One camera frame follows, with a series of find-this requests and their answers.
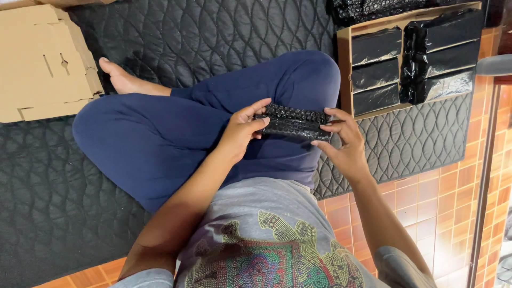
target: person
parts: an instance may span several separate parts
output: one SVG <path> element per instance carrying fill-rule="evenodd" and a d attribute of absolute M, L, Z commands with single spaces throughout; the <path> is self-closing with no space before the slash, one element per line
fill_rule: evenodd
<path fill-rule="evenodd" d="M 154 212 L 113 287 L 435 287 L 378 192 L 357 123 L 326 108 L 335 107 L 340 84 L 329 56 L 288 52 L 172 89 L 99 63 L 122 95 L 87 104 L 73 135 Z M 269 119 L 253 116 L 271 101 L 336 117 L 321 129 L 344 146 L 256 133 Z M 310 194 L 322 151 L 353 189 L 378 279 L 335 240 Z"/>

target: bare foot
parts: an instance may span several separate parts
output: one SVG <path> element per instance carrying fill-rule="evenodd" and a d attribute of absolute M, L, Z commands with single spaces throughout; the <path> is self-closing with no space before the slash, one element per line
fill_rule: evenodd
<path fill-rule="evenodd" d="M 110 75 L 110 81 L 119 94 L 141 93 L 147 95 L 169 96 L 170 88 L 144 81 L 124 71 L 119 65 L 102 57 L 99 60 L 101 69 Z"/>

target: graphic print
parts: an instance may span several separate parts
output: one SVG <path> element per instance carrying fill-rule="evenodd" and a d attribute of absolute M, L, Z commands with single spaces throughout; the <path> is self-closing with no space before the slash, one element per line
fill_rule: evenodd
<path fill-rule="evenodd" d="M 186 288 L 363 288 L 359 268 L 338 242 L 331 253 L 316 250 L 316 228 L 299 220 L 292 228 L 276 214 L 259 211 L 262 229 L 276 241 L 243 238 L 238 221 L 221 227 L 222 245 L 210 249 L 205 240 L 195 247 L 201 257 L 188 273 Z"/>

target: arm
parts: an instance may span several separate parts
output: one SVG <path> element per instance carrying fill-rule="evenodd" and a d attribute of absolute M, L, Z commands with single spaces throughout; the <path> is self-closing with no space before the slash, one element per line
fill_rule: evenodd
<path fill-rule="evenodd" d="M 119 280 L 150 268 L 175 273 L 176 259 L 203 218 L 227 174 L 245 154 L 256 130 L 269 119 L 252 120 L 270 102 L 264 99 L 233 114 L 217 147 L 190 179 L 153 215 L 128 253 Z"/>
<path fill-rule="evenodd" d="M 406 254 L 418 270 L 433 278 L 418 247 L 378 191 L 366 162 L 365 142 L 354 118 L 335 108 L 326 108 L 325 112 L 339 120 L 321 128 L 338 133 L 347 144 L 340 149 L 322 141 L 313 141 L 312 144 L 331 159 L 352 187 L 371 254 L 375 255 L 375 251 L 382 246 L 395 247 Z"/>

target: black quilted mat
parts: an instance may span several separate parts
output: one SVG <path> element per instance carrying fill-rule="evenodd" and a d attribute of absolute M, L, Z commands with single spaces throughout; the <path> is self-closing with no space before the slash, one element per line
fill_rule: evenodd
<path fill-rule="evenodd" d="M 69 12 L 96 59 L 106 56 L 169 87 L 287 51 L 334 55 L 335 28 L 323 0 L 120 0 Z M 403 178 L 461 160 L 471 99 L 362 120 L 375 178 Z M 80 152 L 72 121 L 0 124 L 2 287 L 31 287 L 123 257 L 149 218 Z M 332 141 L 339 144 L 337 137 Z M 350 189 L 324 156 L 314 177 L 318 199 Z"/>

